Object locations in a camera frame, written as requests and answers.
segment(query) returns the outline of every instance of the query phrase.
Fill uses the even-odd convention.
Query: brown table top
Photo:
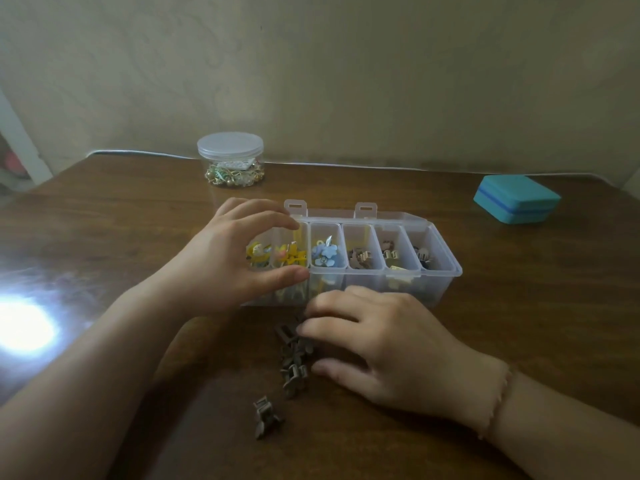
[[[536,178],[562,195],[560,206],[540,225],[508,226],[472,201],[481,178],[270,165],[265,181],[241,194],[327,209],[373,201],[428,218],[464,270],[435,309],[446,327],[640,423],[640,203],[592,179]],[[0,299],[36,303],[58,334],[30,355],[0,348],[0,403],[178,252],[212,211],[198,161],[121,156],[91,157],[1,209]],[[188,323],[111,476],[524,477],[463,428],[377,408],[324,379],[311,377],[306,393],[284,401],[273,326],[291,316],[245,308]],[[286,423],[257,442],[252,402],[265,394]]]

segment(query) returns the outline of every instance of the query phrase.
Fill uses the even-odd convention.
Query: teal jewelry box
[[[487,175],[474,201],[500,222],[525,224],[545,220],[560,195],[524,175]]]

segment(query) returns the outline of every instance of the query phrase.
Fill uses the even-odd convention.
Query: clear compartment box
[[[359,285],[380,292],[403,292],[414,295],[426,306],[435,306],[449,284],[462,274],[462,268],[444,242],[436,226],[426,219],[406,212],[378,212],[375,203],[359,202],[355,210],[308,209],[303,200],[286,200],[284,206],[300,222],[300,229],[291,231],[274,228],[260,234],[249,247],[260,243],[271,246],[268,265],[252,268],[263,272],[283,266],[275,250],[295,241],[299,251],[305,251],[302,266],[307,266],[310,278],[304,283],[276,291],[247,303],[254,306],[302,306],[319,293],[344,290]],[[311,249],[318,241],[332,236],[338,254],[332,267],[316,266]],[[387,265],[382,245],[393,241],[396,268]],[[425,269],[414,247],[429,251],[429,268]],[[361,248],[371,254],[370,269],[355,269],[349,265],[347,252]]]

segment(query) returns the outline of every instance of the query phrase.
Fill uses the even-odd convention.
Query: red object
[[[29,177],[27,170],[22,166],[18,156],[9,150],[4,156],[4,167],[16,177]]]

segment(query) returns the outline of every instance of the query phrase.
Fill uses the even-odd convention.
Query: bracelet
[[[484,428],[482,428],[482,430],[480,430],[480,432],[478,432],[478,439],[479,440],[484,440],[488,435],[489,432],[491,430],[491,427],[493,425],[493,419],[495,418],[496,414],[498,414],[498,411],[500,411],[500,407],[503,404],[506,395],[507,395],[507,391],[509,390],[509,386],[511,385],[513,376],[515,375],[515,368],[509,366],[507,373],[504,376],[504,380],[502,381],[502,387],[500,388],[500,394],[498,395],[498,397],[496,398],[495,404],[493,406],[493,409],[491,411],[491,414],[489,415],[489,419],[486,422],[486,426]]]

